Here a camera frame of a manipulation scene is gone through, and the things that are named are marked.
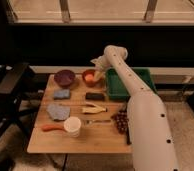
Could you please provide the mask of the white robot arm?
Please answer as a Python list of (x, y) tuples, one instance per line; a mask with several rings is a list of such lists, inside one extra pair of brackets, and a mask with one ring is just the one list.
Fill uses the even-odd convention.
[(125, 47), (107, 45), (104, 53), (92, 59), (95, 79), (113, 67), (130, 94), (127, 103), (129, 135), (135, 171), (180, 171), (174, 140), (161, 98), (125, 63)]

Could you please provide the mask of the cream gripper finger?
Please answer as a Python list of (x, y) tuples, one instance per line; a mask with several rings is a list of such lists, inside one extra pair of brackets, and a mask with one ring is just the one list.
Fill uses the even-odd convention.
[(98, 71), (96, 70), (95, 73), (94, 73), (94, 78), (93, 80), (95, 82), (99, 81), (102, 77), (103, 77), (104, 73), (102, 71)]

